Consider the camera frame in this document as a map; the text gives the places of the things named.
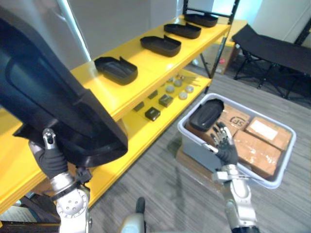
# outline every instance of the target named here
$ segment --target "black logo on box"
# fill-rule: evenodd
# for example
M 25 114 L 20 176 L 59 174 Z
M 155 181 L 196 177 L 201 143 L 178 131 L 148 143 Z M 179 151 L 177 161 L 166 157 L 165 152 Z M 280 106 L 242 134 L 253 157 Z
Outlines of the black logo on box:
M 238 116 L 234 116 L 230 119 L 230 122 L 241 127 L 245 124 L 245 120 L 241 117 L 238 117 Z

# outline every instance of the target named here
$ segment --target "yellow shelf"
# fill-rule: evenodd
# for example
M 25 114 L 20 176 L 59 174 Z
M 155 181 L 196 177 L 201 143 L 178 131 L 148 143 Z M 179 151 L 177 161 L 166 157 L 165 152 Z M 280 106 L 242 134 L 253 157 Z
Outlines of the yellow shelf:
M 188 83 L 184 82 L 182 87 L 170 94 L 170 96 L 174 97 L 174 100 L 168 108 L 165 108 L 158 104 L 159 97 L 165 92 L 165 86 L 167 85 L 165 84 L 165 86 L 158 88 L 158 95 L 154 99 L 146 99 L 144 101 L 145 106 L 139 112 L 136 113 L 132 110 L 122 118 L 128 132 L 129 151 L 120 159 L 95 168 L 93 178 L 88 184 L 91 188 L 91 205 L 211 82 L 211 79 L 189 71 L 182 70 L 179 73 L 185 76 L 197 77 L 193 83 L 200 86 L 194 86 L 194 92 L 188 94 L 186 100 L 180 100 L 177 96 L 180 92 L 179 90 L 188 85 Z M 154 106 L 161 111 L 161 116 L 155 122 L 151 122 L 144 116 L 144 112 L 150 106 Z M 0 120 L 0 142 L 3 145 L 0 153 L 1 214 L 43 181 L 45 175 L 37 166 L 29 150 L 27 140 L 12 136 L 21 126 L 20 121 L 4 109 L 0 109 Z
M 177 19 L 175 23 L 185 23 Z M 159 88 L 171 76 L 196 58 L 203 50 L 214 43 L 229 29 L 228 25 L 216 25 L 202 28 L 197 39 L 186 39 L 165 33 L 182 42 L 181 51 L 174 57 L 165 57 L 143 49 L 139 39 L 144 36 L 164 35 L 163 26 L 159 26 L 131 41 L 103 54 L 103 56 L 122 56 L 138 66 L 138 77 L 132 83 L 121 86 L 96 71 L 93 62 L 83 64 L 74 70 L 73 75 L 85 87 L 90 89 L 110 115 L 117 121 L 123 119 L 129 133 L 129 152 L 122 158 L 100 166 L 94 171 L 91 186 L 91 204 L 137 159 L 137 157 L 156 139 L 156 137 L 172 122 L 178 114 L 201 92 L 210 80 L 198 78 L 201 87 L 189 94 L 187 100 L 174 98 L 170 108 L 159 106 L 161 116 L 155 122 L 149 122 L 144 115 L 132 109 Z M 28 141 L 13 137 L 12 134 L 21 126 L 19 120 L 3 109 L 0 109 L 0 214 L 13 205 L 19 198 L 32 190 L 44 180 L 45 175 L 37 166 L 28 148 Z
M 158 103 L 159 98 L 165 94 L 165 87 L 159 87 L 158 95 L 152 100 L 145 99 L 145 106 L 138 112 L 131 110 L 122 119 L 128 132 L 128 148 L 129 151 L 120 159 L 109 164 L 101 165 L 92 171 L 93 177 L 87 184 L 90 188 L 90 205 L 95 201 L 124 173 L 130 165 L 138 159 L 138 157 L 156 140 L 156 138 L 170 125 L 176 117 L 208 86 L 211 79 L 197 75 L 195 73 L 182 70 L 179 72 L 185 76 L 197 77 L 193 82 L 200 86 L 194 86 L 194 92 L 188 94 L 186 100 L 180 100 L 178 94 L 189 85 L 183 82 L 181 87 L 176 87 L 173 94 L 169 94 L 174 99 L 167 108 Z M 155 120 L 147 119 L 144 113 L 150 108 L 155 107 L 161 111 L 161 115 Z
M 181 18 L 174 22 L 185 24 Z M 93 62 L 85 63 L 71 72 L 85 88 L 94 93 L 113 119 L 119 120 L 228 30 L 229 26 L 222 24 L 212 28 L 202 27 L 201 35 L 197 39 L 187 39 L 164 32 L 161 25 L 102 54 L 101 56 L 115 58 L 122 56 L 138 67 L 137 78 L 125 86 L 118 85 L 98 73 Z M 156 54 L 140 45 L 140 39 L 144 36 L 163 37 L 164 34 L 182 43 L 180 52 L 174 57 Z

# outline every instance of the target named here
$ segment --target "white label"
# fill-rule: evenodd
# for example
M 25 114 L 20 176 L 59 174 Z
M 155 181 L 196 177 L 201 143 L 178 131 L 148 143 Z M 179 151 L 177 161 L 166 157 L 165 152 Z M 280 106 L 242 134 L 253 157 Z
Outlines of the white label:
M 255 120 L 254 123 L 250 126 L 255 132 L 261 134 L 262 136 L 268 138 L 269 140 L 273 140 L 276 135 L 277 131 L 271 129 L 270 127 L 266 126 L 265 124 L 261 123 L 260 121 Z

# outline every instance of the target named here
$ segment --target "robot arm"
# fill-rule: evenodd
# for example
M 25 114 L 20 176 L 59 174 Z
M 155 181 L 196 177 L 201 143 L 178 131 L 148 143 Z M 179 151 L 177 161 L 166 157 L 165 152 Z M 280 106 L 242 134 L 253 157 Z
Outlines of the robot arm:
M 91 225 L 88 213 L 89 191 L 76 181 L 68 171 L 67 161 L 59 151 L 55 133 L 43 131 L 45 150 L 33 142 L 30 149 L 42 171 L 50 179 L 57 202 L 56 210 L 61 218 L 60 233 L 87 233 Z
M 222 194 L 225 199 L 225 213 L 233 233 L 259 233 L 256 213 L 251 203 L 251 190 L 247 178 L 239 174 L 238 153 L 229 129 L 223 124 L 214 128 L 216 147 L 205 144 L 224 163 L 221 171 L 213 174 L 213 180 L 223 183 Z

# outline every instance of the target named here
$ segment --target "gray plastic bin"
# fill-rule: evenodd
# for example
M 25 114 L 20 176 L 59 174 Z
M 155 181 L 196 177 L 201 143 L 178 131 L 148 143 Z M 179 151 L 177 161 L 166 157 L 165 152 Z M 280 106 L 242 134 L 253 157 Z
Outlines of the gray plastic bin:
M 206 147 L 206 142 L 204 140 L 202 140 L 201 138 L 197 137 L 196 135 L 194 135 L 193 133 L 191 133 L 190 131 L 188 131 L 185 128 L 185 125 L 189 119 L 189 117 L 191 116 L 191 114 L 199 107 L 200 104 L 204 104 L 207 100 L 212 100 L 212 99 L 220 99 L 222 100 L 224 103 L 231 105 L 232 107 L 245 112 L 247 114 L 249 114 L 251 116 L 251 119 L 253 117 L 261 117 L 264 118 L 270 122 L 275 123 L 278 126 L 283 127 L 284 129 L 290 131 L 292 133 L 292 137 L 291 140 L 289 142 L 289 145 L 287 147 L 286 151 L 283 151 L 281 153 L 281 156 L 278 160 L 278 164 L 277 164 L 277 168 L 275 171 L 275 174 L 273 177 L 265 179 L 261 176 L 259 176 L 258 174 L 252 172 L 249 168 L 245 167 L 242 164 L 238 164 L 238 168 L 239 170 L 244 173 L 247 176 L 252 177 L 253 181 L 266 187 L 266 188 L 270 188 L 270 189 L 274 189 L 274 188 L 278 188 L 281 184 L 281 181 L 283 179 L 283 175 L 284 175 L 284 171 L 286 169 L 286 166 L 288 164 L 288 161 L 290 159 L 292 150 L 293 150 L 293 146 L 294 143 L 296 141 L 296 133 L 295 131 L 288 127 L 287 125 L 282 124 L 279 121 L 273 120 L 261 113 L 258 113 L 248 107 L 245 107 L 235 101 L 232 101 L 226 97 L 223 97 L 221 95 L 215 94 L 215 93 L 210 93 L 207 94 L 206 96 L 204 96 L 201 101 L 193 108 L 191 109 L 187 115 L 185 115 L 179 122 L 178 122 L 178 130 L 182 133 L 182 144 L 183 144 L 183 151 L 184 153 L 188 154 L 189 156 L 191 156 L 194 160 L 196 160 L 197 162 L 199 162 L 200 164 L 202 164 L 203 166 L 205 166 L 207 169 L 211 170 L 211 171 L 215 171 L 215 169 L 217 168 L 221 168 L 221 162 L 219 160 L 219 158 L 214 155 L 213 153 L 211 153 Z

